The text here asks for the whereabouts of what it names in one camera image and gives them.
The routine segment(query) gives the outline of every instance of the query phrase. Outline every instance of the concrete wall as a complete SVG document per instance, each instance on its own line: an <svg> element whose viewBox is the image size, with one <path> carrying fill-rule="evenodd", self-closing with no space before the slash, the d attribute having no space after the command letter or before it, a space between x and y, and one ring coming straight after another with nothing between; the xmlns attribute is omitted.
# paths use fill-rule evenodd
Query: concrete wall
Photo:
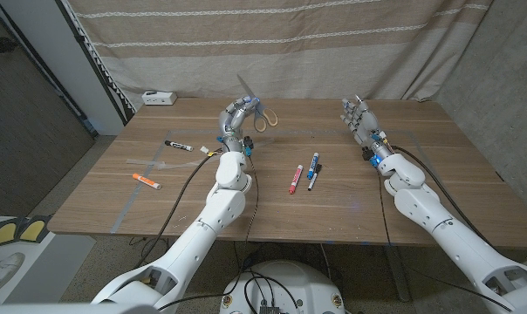
<svg viewBox="0 0 527 314"><path fill-rule="evenodd" d="M434 96L527 205L527 0L495 0Z"/></svg>

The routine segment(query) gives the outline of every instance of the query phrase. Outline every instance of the red marker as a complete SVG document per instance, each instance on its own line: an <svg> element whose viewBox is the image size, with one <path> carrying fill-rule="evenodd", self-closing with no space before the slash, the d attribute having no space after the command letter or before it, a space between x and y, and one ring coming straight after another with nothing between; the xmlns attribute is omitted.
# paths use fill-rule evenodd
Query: red marker
<svg viewBox="0 0 527 314"><path fill-rule="evenodd" d="M297 188L298 179L300 179L300 174L302 174L302 168L302 165L298 165L295 177L292 178L291 188L289 188L289 194L295 193L295 188Z"/></svg>

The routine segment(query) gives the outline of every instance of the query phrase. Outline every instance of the scissors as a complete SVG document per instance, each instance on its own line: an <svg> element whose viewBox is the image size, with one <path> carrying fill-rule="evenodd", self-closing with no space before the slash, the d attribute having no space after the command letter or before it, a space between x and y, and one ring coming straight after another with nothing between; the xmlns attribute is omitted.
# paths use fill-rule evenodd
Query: scissors
<svg viewBox="0 0 527 314"><path fill-rule="evenodd" d="M240 75L237 74L236 76L240 81L240 85L242 85L246 93L248 93L248 96L250 96L251 99L257 99L257 105L254 110L254 128L256 131L262 133L267 129L267 126L276 126L279 123L277 114L262 104L260 99L254 95L254 92L248 87L248 85L246 85L246 82L244 82Z"/></svg>

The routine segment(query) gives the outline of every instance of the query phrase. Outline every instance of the striped curtain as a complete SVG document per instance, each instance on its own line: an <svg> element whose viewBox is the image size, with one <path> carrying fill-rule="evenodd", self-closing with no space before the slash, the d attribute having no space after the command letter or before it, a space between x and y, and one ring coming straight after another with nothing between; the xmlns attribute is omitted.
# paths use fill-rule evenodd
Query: striped curtain
<svg viewBox="0 0 527 314"><path fill-rule="evenodd" d="M239 97L426 99L492 0L70 0L118 86Z"/></svg>

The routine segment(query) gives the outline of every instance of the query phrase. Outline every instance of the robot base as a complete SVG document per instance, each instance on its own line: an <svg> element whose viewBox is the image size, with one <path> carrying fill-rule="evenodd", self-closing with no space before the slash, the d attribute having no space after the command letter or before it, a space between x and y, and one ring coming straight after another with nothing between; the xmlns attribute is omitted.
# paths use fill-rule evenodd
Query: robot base
<svg viewBox="0 0 527 314"><path fill-rule="evenodd" d="M273 278L279 281L293 295L298 304L298 311L292 302L291 297L280 285L270 281L271 288L275 297L275 307L278 309L268 308L265 313L327 313L327 314L345 314L345 307L339 289L333 282L314 268L294 261L268 261L259 263L251 268L254 273ZM246 304L244 296L244 285L252 278L258 277L258 274L244 272L238 280L238 285L234 291L221 300L220 313L251 313L250 307ZM232 289L236 278L229 283L225 291ZM254 279L248 283L246 293L250 303L260 312L260 306L267 305L271 307L270 286L265 279Z"/></svg>

